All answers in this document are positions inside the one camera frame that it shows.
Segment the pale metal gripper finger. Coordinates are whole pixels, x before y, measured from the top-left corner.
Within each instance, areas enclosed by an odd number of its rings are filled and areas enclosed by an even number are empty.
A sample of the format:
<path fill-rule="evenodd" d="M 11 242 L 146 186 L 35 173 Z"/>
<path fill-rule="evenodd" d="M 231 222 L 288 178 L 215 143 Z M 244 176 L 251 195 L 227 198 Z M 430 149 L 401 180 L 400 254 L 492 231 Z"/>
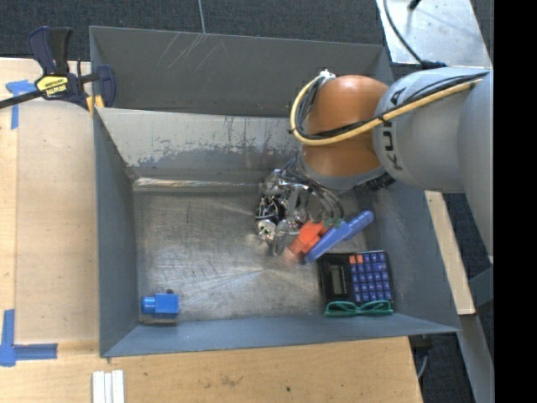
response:
<path fill-rule="evenodd" d="M 277 256 L 276 224 L 269 219 L 260 219 L 255 223 L 255 232 L 261 241 L 268 245 L 268 251 L 272 256 Z"/>
<path fill-rule="evenodd" d="M 276 226 L 275 243 L 277 246 L 288 246 L 300 233 L 300 225 L 289 220 L 282 220 Z"/>

